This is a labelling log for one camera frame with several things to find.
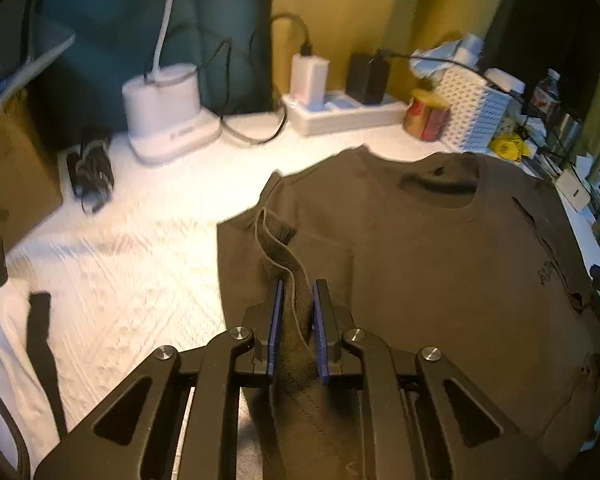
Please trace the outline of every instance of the white device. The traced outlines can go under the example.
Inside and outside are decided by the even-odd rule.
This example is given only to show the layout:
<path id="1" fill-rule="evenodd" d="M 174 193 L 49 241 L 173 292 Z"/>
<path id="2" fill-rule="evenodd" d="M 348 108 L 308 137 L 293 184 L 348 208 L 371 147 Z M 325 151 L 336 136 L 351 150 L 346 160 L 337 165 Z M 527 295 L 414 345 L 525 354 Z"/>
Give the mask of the white device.
<path id="1" fill-rule="evenodd" d="M 191 63 L 160 68 L 173 0 L 164 3 L 160 35 L 150 74 L 122 87 L 129 141 L 147 163 L 167 162 L 220 136 L 218 117 L 200 105 L 198 74 Z"/>
<path id="2" fill-rule="evenodd" d="M 327 88 L 329 61 L 318 56 L 294 54 L 289 95 L 309 110 L 320 109 Z"/>
<path id="3" fill-rule="evenodd" d="M 555 187 L 560 190 L 577 212 L 582 211 L 589 204 L 589 191 L 570 169 L 567 168 L 562 172 L 555 181 Z"/>
<path id="4" fill-rule="evenodd" d="M 318 110 L 309 110 L 288 94 L 283 95 L 282 100 L 293 128 L 305 136 L 401 124 L 408 108 L 389 94 L 379 105 L 365 106 L 343 91 L 327 92 Z"/>

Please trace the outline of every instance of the white lamp base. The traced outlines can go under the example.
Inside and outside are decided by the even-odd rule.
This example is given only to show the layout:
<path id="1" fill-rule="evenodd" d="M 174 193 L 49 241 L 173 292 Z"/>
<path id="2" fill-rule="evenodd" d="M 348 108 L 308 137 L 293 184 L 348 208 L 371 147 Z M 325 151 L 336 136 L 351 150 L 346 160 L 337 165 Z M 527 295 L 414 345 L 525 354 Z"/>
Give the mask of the white lamp base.
<path id="1" fill-rule="evenodd" d="M 206 108 L 200 108 L 200 113 L 192 120 L 175 124 L 151 136 L 134 137 L 129 134 L 129 142 L 143 162 L 160 164 L 201 148 L 218 137 L 218 117 Z"/>

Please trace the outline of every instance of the black power adapter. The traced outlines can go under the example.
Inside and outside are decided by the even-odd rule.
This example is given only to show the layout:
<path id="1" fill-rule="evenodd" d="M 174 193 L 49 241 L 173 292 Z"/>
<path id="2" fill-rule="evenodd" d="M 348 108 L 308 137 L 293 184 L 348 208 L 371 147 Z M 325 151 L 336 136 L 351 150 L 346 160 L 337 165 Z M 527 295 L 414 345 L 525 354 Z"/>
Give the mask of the black power adapter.
<path id="1" fill-rule="evenodd" d="M 389 80 L 389 62 L 379 50 L 374 56 L 353 54 L 349 61 L 345 92 L 363 105 L 378 105 Z"/>

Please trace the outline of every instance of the white power adapter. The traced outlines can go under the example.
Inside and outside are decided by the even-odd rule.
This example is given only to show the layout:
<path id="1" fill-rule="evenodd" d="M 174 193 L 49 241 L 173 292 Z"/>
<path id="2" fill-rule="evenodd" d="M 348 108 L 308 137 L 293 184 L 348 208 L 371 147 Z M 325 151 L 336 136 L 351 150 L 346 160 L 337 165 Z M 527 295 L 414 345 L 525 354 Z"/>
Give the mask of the white power adapter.
<path id="1" fill-rule="evenodd" d="M 309 110 L 320 109 L 327 88 L 329 60 L 318 56 L 294 54 L 291 61 L 289 97 Z"/>

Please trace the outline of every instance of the white bedsheet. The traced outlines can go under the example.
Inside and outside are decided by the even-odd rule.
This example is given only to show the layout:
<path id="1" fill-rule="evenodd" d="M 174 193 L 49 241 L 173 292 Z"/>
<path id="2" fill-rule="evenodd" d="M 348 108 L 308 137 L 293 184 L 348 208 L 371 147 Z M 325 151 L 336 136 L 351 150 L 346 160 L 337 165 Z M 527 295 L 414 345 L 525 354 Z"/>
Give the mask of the white bedsheet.
<path id="1" fill-rule="evenodd" d="M 270 114 L 234 127 L 253 136 L 275 129 Z M 253 206 L 269 175 L 292 173 L 344 148 L 367 144 L 378 155 L 418 160 L 424 143 L 400 126 L 311 138 L 291 128 L 264 146 L 227 136 L 170 164 L 147 167 L 126 136 L 110 148 L 114 198 L 85 216 L 59 159 L 64 205 L 8 255 L 12 278 L 52 297 L 50 347 L 71 430 L 161 344 L 202 346 L 224 330 L 216 266 L 216 224 Z M 238 478 L 262 477 L 255 433 L 240 407 Z"/>
<path id="2" fill-rule="evenodd" d="M 29 284 L 10 278 L 0 287 L 0 399 L 11 413 L 29 451 L 33 474 L 58 444 L 51 406 L 26 350 Z M 0 451 L 14 468 L 18 453 L 0 415 Z"/>

